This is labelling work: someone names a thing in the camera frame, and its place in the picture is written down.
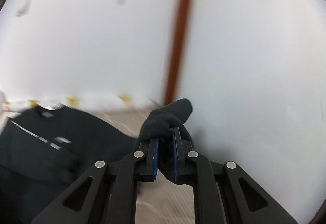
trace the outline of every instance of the dark green t-shirt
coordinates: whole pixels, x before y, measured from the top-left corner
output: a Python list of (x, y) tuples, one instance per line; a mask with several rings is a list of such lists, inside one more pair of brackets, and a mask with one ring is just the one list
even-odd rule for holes
[(134, 138), (88, 113), (28, 109), (0, 135), (0, 203), (30, 223), (94, 162), (121, 160), (134, 145)]

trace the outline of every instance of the dark green cloth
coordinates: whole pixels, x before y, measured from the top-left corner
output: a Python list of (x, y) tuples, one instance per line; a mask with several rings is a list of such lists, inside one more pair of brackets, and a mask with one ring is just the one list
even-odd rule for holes
[(141, 141), (152, 137), (159, 137), (159, 170), (171, 182), (174, 180), (173, 171), (173, 127), (178, 126), (182, 139), (192, 143), (192, 138), (186, 130), (184, 123), (192, 112), (192, 106), (188, 99), (180, 99), (162, 108), (153, 110), (141, 127), (136, 142), (136, 149)]
[(76, 109), (26, 110), (0, 135), (0, 204), (29, 224), (94, 162), (121, 160), (134, 145), (134, 138)]

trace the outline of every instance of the white wall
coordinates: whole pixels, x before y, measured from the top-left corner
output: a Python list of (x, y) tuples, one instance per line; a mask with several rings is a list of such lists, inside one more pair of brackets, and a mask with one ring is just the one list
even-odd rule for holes
[(162, 102), (178, 0), (7, 0), (0, 89), (9, 100), (130, 94)]
[(195, 148), (300, 224), (326, 198), (325, 0), (194, 0), (178, 97)]

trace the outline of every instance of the yellow tape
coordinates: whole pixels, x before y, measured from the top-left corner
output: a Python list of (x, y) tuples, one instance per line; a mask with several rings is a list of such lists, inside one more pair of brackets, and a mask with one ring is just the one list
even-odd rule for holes
[(122, 95), (118, 95), (118, 97), (124, 102), (124, 103), (131, 103), (132, 102), (132, 98), (126, 94), (122, 94)]
[(78, 107), (79, 99), (77, 97), (66, 97), (66, 99), (71, 107)]
[(4, 111), (10, 111), (10, 103), (6, 102), (6, 103), (3, 103), (3, 110)]
[(38, 105), (38, 101), (37, 100), (28, 100), (28, 105), (31, 108), (36, 107)]

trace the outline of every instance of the blue gripper pad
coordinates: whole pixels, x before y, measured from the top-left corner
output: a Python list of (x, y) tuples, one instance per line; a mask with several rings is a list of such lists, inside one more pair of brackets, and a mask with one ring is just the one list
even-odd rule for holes
[(159, 138), (156, 138), (155, 149), (154, 149), (154, 159), (153, 159), (153, 178), (156, 180), (157, 176), (157, 166), (159, 162)]
[(173, 169), (174, 169), (174, 180), (177, 182), (179, 178), (178, 174), (178, 154), (177, 154), (177, 143), (175, 141), (175, 135), (172, 137), (173, 144)]

